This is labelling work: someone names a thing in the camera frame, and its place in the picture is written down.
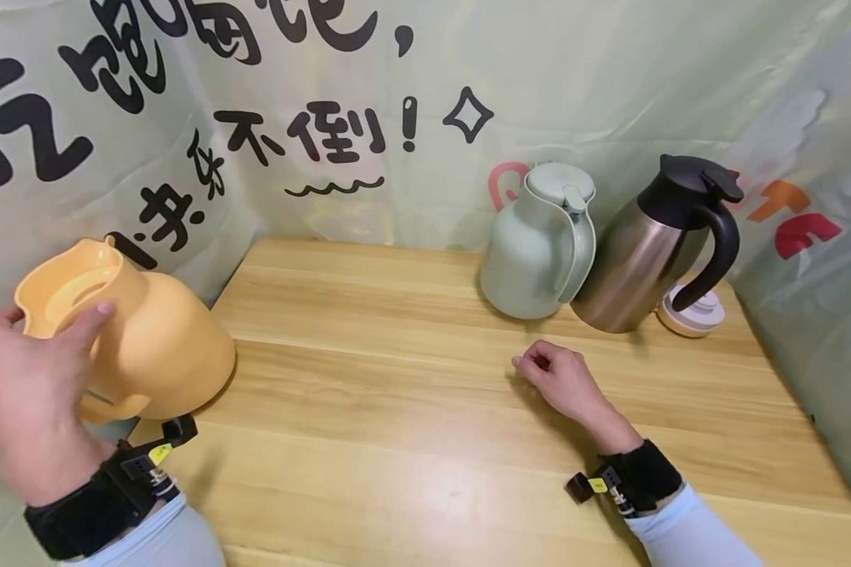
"exclamation mark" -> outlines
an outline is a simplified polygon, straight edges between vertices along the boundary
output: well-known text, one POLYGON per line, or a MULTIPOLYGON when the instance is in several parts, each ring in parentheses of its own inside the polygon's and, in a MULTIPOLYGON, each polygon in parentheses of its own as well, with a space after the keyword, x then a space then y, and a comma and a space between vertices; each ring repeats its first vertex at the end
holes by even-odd
POLYGON ((415 96, 407 96, 403 100, 403 137, 407 141, 403 143, 403 149, 413 151, 416 149, 416 144, 413 143, 413 138, 416 137, 416 102, 415 96))

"light blue sleeve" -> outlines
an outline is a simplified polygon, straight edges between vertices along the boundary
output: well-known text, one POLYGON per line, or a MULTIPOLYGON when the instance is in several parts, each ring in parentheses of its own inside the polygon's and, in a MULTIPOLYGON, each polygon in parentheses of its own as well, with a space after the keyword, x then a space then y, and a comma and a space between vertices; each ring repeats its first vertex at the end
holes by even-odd
POLYGON ((660 512, 628 519, 653 567, 759 567, 760 558, 685 485, 660 512))
POLYGON ((223 567, 211 527, 179 495, 132 532, 92 557, 62 562, 75 567, 223 567))

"wooden table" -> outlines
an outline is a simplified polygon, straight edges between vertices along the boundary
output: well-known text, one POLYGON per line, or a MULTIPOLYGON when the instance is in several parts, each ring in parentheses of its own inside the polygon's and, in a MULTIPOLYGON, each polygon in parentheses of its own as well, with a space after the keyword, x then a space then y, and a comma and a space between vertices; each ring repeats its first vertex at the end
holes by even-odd
MULTIPOLYGON (((851 565, 851 496, 727 285, 682 339, 607 335, 567 306, 499 316, 479 257, 263 240, 214 312, 239 363, 165 461, 230 565, 636 565, 608 506, 563 484, 593 448, 511 372, 535 339, 580 350, 606 395, 767 565, 851 565)), ((139 424, 138 441, 157 425, 139 424)))

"hand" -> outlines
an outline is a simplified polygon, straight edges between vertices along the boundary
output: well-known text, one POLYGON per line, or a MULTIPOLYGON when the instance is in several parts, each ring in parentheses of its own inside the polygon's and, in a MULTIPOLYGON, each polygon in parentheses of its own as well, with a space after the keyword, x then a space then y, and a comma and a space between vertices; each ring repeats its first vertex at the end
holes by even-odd
POLYGON ((601 393, 582 354, 539 340, 511 364, 551 407, 586 428, 604 454, 629 453, 643 443, 601 393))
POLYGON ((41 340, 13 328, 23 311, 0 310, 0 472, 32 506, 72 493, 113 453, 78 418, 91 346, 111 315, 113 304, 97 305, 41 340))

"white lid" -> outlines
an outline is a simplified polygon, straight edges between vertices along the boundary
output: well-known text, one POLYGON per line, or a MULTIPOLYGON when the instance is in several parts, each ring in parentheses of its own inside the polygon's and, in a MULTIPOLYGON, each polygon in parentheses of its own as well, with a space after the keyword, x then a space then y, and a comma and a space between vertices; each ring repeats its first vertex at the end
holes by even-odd
POLYGON ((696 330, 710 331, 725 321, 725 308, 714 291, 708 291, 689 308, 675 311, 671 303, 683 288, 680 284, 672 287, 660 304, 660 308, 665 309, 678 323, 696 330))
POLYGON ((523 180, 526 189, 543 201, 576 210, 585 210, 586 203, 595 195, 595 184, 582 169, 567 163, 540 163, 530 169, 523 180))

